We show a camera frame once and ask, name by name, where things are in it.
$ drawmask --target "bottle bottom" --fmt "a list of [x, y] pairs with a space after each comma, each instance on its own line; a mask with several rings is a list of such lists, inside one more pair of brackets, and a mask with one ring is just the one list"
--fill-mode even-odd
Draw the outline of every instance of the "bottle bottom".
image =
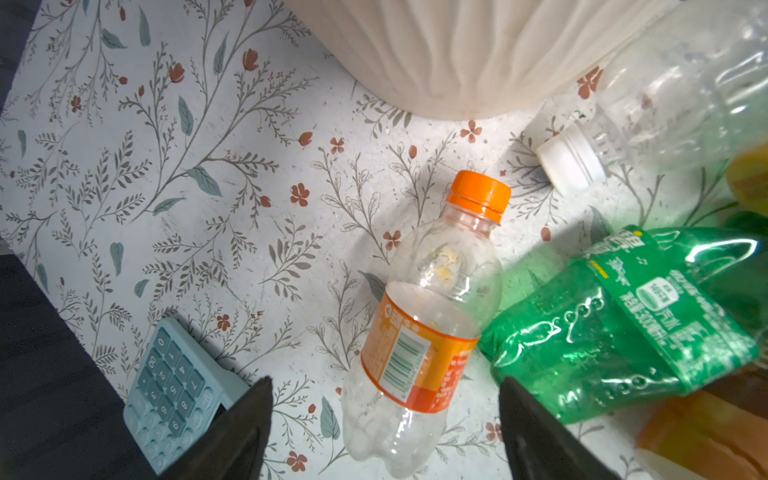
[[357, 360], [344, 380], [344, 447], [356, 461], [377, 457], [394, 478], [407, 478], [435, 451], [448, 410], [420, 413], [407, 409], [376, 388]]

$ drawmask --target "yellow bottle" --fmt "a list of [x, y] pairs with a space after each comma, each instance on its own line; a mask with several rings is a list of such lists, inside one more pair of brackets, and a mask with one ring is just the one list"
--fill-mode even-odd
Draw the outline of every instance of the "yellow bottle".
[[768, 216], [768, 144], [733, 159], [726, 179], [742, 207]]

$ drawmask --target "orange bottle label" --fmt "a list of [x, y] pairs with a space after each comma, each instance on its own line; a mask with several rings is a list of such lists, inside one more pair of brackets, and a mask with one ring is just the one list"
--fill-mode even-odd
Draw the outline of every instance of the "orange bottle label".
[[362, 367], [374, 385], [407, 409], [448, 408], [479, 339], [440, 333], [403, 312], [385, 293], [362, 348]]

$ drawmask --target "crushed green bottle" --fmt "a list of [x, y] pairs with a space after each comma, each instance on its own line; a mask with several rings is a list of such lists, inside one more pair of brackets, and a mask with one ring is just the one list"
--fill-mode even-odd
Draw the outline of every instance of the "crushed green bottle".
[[768, 328], [768, 238], [629, 226], [502, 312], [478, 347], [563, 423], [686, 395], [753, 361]]

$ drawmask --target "light blue calculator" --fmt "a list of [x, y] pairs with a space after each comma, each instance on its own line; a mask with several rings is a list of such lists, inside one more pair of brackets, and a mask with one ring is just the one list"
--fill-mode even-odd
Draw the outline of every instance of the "light blue calculator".
[[123, 409], [123, 420], [155, 473], [180, 458], [248, 390], [173, 318], [157, 324]]

